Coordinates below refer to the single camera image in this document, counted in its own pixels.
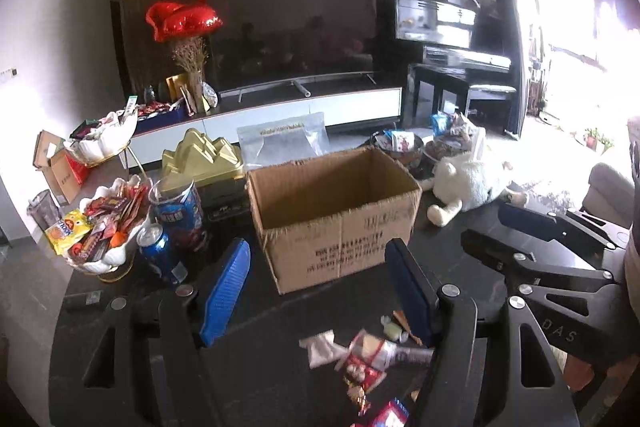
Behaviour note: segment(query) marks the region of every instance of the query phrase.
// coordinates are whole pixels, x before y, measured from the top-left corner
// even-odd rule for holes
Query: television screen
[[[207,0],[207,78],[220,91],[322,74],[372,71],[375,0]]]

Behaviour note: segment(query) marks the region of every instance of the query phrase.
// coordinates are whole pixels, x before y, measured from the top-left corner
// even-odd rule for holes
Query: stuffed rabbit toy
[[[494,153],[485,148],[485,129],[479,127],[470,152],[451,158],[443,158],[435,166],[433,178],[420,182],[422,190],[433,190],[446,206],[432,204],[427,218],[438,227],[446,226],[459,212],[478,208],[502,198],[510,203],[525,206],[526,192],[514,192],[511,183],[511,165],[500,162]]]

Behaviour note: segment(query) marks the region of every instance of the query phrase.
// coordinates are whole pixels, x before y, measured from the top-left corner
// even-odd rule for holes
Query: small cardboard box
[[[40,131],[33,152],[33,166],[44,174],[58,203],[67,204],[78,195],[81,184],[71,168],[62,142],[60,136]]]
[[[251,171],[248,192],[280,294],[383,263],[387,241],[409,240],[422,195],[373,148]]]

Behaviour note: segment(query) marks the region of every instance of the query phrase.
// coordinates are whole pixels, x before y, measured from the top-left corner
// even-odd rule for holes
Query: yellow snack bag
[[[49,227],[45,233],[56,253],[62,255],[90,230],[91,225],[89,225],[87,217],[76,209],[66,214],[55,225]]]

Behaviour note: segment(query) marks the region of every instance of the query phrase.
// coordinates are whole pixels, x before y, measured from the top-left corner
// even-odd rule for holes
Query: metal screw
[[[524,299],[514,295],[513,297],[509,297],[509,304],[517,310],[521,310],[524,308]]]
[[[460,288],[454,284],[446,284],[442,287],[442,293],[447,297],[457,297],[460,295]]]
[[[127,299],[124,297],[116,297],[111,301],[111,308],[114,310],[121,310],[127,305]]]
[[[178,297],[188,297],[193,293],[193,286],[190,284],[181,284],[175,289],[175,294]]]

